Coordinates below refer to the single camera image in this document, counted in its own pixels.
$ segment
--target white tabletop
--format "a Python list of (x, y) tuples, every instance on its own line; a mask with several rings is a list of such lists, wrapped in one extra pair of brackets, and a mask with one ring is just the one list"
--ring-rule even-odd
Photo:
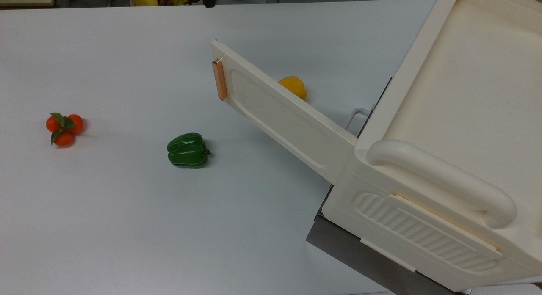
[[(3, 295), (384, 292), (304, 239), (328, 183), (219, 101), (216, 38), (339, 124), (433, 0), (0, 11)], [(88, 129), (49, 145), (48, 112)], [(172, 166), (199, 132), (214, 156)]]

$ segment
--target open lid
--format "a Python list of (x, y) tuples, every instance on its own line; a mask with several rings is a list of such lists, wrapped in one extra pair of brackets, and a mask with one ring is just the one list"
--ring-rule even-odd
[(224, 44), (211, 46), (220, 99), (335, 183), (356, 137)]

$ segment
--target white plastic container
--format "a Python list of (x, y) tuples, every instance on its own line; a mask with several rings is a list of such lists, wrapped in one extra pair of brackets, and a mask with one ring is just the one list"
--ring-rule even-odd
[(213, 57), (225, 102), (335, 185), (323, 214), (364, 244), (453, 291), (542, 275), (539, 2), (436, 0), (359, 138)]

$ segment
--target metal handle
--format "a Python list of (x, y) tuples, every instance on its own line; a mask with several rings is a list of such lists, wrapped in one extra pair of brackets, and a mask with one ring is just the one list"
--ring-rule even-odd
[(517, 215), (517, 207), (505, 191), (406, 141), (377, 141), (365, 158), (371, 166), (380, 166), (383, 161), (392, 162), (451, 190), (486, 210), (484, 222), (491, 229), (507, 226)]

